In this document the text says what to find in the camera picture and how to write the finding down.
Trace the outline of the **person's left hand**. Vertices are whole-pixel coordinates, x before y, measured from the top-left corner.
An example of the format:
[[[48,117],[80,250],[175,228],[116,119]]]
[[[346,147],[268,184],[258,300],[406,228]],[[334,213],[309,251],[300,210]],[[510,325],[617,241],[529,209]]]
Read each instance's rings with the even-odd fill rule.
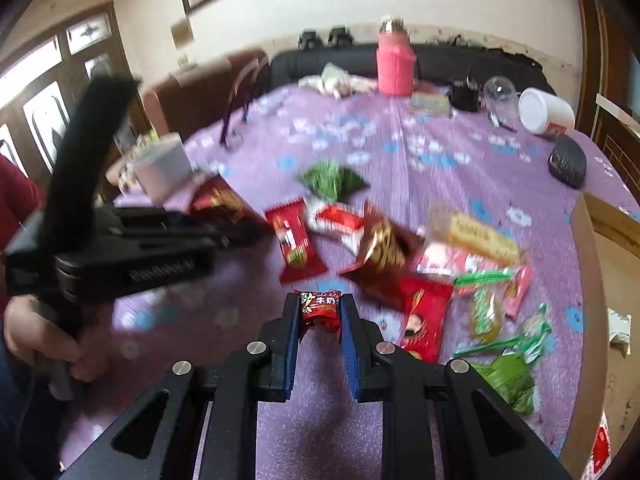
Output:
[[[40,356],[70,363],[70,374],[93,382],[110,362],[114,304],[89,310],[89,321],[77,337],[61,330],[38,312],[33,296],[12,298],[4,311],[3,337],[14,356],[35,365]]]

